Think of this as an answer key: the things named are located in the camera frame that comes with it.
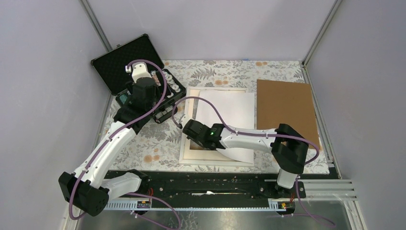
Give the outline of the white picture frame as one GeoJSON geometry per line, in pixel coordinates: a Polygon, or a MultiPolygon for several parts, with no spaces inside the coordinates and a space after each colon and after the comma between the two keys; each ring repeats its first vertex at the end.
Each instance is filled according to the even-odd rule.
{"type": "MultiPolygon", "coordinates": [[[[255,127],[255,94],[247,88],[189,87],[186,95],[185,114],[204,125],[211,127],[225,121],[232,127],[255,127]]],[[[182,135],[179,163],[252,167],[254,152],[239,149],[227,157],[216,150],[205,150],[182,135]]]]}

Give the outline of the brown cardboard backing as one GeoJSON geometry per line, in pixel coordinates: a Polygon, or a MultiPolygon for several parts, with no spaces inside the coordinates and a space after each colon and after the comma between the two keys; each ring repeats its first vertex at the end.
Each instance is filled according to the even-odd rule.
{"type": "Polygon", "coordinates": [[[306,83],[257,80],[257,129],[288,124],[320,147],[311,86],[306,83]]]}

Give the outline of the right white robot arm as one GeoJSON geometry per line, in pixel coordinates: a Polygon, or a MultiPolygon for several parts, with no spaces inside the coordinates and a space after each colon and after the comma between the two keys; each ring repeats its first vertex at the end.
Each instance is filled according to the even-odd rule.
{"type": "Polygon", "coordinates": [[[304,172],[309,141],[287,124],[279,124],[277,128],[267,130],[254,130],[219,123],[209,127],[189,119],[178,126],[187,139],[227,157],[239,149],[272,154],[280,167],[274,185],[278,196],[287,197],[291,194],[297,176],[304,172]]]}

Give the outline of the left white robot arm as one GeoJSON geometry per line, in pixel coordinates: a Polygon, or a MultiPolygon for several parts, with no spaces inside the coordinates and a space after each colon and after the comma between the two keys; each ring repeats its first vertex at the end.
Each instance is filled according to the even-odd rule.
{"type": "Polygon", "coordinates": [[[166,79],[162,80],[162,86],[163,92],[155,106],[126,123],[119,119],[113,122],[90,156],[73,173],[63,172],[60,175],[58,182],[68,202],[68,214],[72,220],[86,214],[96,216],[104,210],[108,201],[130,192],[137,197],[147,194],[148,183],[134,173],[127,172],[107,180],[104,177],[123,147],[136,136],[140,122],[149,121],[164,101],[168,87],[166,79]]]}

